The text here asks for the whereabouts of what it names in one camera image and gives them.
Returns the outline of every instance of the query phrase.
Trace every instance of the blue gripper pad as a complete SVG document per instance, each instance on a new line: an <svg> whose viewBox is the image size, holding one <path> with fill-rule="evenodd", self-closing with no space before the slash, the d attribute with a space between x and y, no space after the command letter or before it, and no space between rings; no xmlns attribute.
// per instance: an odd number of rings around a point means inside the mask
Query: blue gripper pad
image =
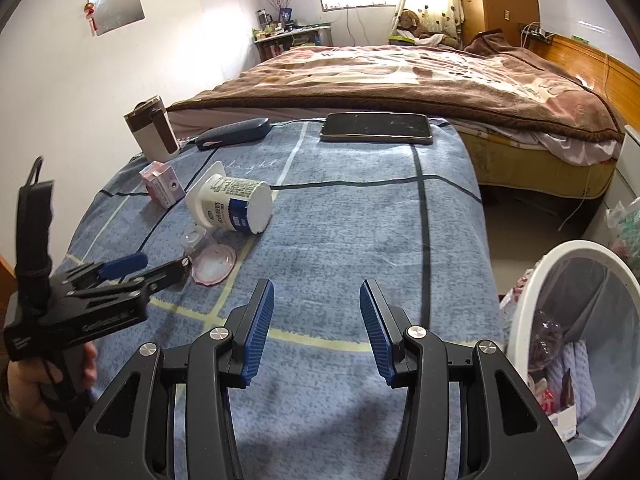
<svg viewBox="0 0 640 480"><path fill-rule="evenodd" d="M145 253L134 253L105 263L98 271L103 280L123 278L127 274L144 269L149 263Z"/></svg>
<svg viewBox="0 0 640 480"><path fill-rule="evenodd" d="M360 311L369 335L378 372L385 378L386 384L391 386L396 378L391 341L380 319L378 308L364 283L360 286Z"/></svg>
<svg viewBox="0 0 640 480"><path fill-rule="evenodd" d="M264 343L267 341L267 332L269 331L271 315L273 314L273 304L273 284L268 282L258 303L254 323L251 326L251 330L249 330L249 335L244 345L244 365L240 376L245 386L248 386L251 383L251 379L258 373L262 350L264 350Z"/></svg>

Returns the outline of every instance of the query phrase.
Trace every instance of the white wall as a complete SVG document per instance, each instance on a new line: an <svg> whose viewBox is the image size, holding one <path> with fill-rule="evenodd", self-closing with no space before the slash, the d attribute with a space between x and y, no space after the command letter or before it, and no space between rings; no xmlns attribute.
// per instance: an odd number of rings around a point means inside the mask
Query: white wall
<svg viewBox="0 0 640 480"><path fill-rule="evenodd" d="M95 193L139 152L122 116L165 104L257 62L255 0L141 0L145 19L92 37L86 0L23 0L0 33L0 254L15 263L15 207L38 155L53 178L59 263Z"/></svg>
<svg viewBox="0 0 640 480"><path fill-rule="evenodd" d="M539 0L542 28L579 36L640 72L640 57L605 0Z"/></svg>
<svg viewBox="0 0 640 480"><path fill-rule="evenodd" d="M293 9L293 18L299 23L332 22L331 34L335 46L350 46L354 40L356 45L387 44L386 38L395 11L394 7L363 7L349 9L347 16L346 10L324 12L320 0L293 0L290 7ZM277 11L264 0L260 0L260 8L276 18Z"/></svg>

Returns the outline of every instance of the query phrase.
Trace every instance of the pink box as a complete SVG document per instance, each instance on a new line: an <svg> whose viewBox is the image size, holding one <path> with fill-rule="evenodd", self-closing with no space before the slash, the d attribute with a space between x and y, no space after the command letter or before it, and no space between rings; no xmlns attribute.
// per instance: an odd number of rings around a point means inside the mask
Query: pink box
<svg viewBox="0 0 640 480"><path fill-rule="evenodd" d="M168 164L153 161L140 171L140 176L145 181L146 190L148 190L151 199L165 209L169 209L178 200L184 198L184 189L174 168Z"/></svg>

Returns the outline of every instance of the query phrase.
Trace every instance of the metal pivot bolt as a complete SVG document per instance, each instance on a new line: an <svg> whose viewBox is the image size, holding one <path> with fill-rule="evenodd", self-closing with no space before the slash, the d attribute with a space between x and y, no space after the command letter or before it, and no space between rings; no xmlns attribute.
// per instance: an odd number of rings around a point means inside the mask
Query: metal pivot bolt
<svg viewBox="0 0 640 480"><path fill-rule="evenodd" d="M229 335L229 330L227 330L223 326L216 327L211 332L209 332L209 337L212 339L215 339L216 341L224 339L228 335Z"/></svg>
<svg viewBox="0 0 640 480"><path fill-rule="evenodd" d="M495 343L488 339L482 340L478 346L480 347L480 351L485 354L493 354L498 349Z"/></svg>
<svg viewBox="0 0 640 480"><path fill-rule="evenodd" d="M156 350L158 350L158 347L154 343L144 343L140 347L140 355L147 357L149 355L155 354Z"/></svg>
<svg viewBox="0 0 640 480"><path fill-rule="evenodd" d="M427 331L421 326L413 325L406 329L406 332L414 339L422 339L427 335Z"/></svg>

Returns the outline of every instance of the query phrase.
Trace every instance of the floor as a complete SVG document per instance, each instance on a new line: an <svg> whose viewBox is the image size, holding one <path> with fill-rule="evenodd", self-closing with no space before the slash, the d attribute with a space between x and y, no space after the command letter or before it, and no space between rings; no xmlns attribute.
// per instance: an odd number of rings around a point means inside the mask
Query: floor
<svg viewBox="0 0 640 480"><path fill-rule="evenodd" d="M498 294L506 294L556 245L581 238L588 221L583 212L558 232L579 201L498 187L483 189L482 198Z"/></svg>

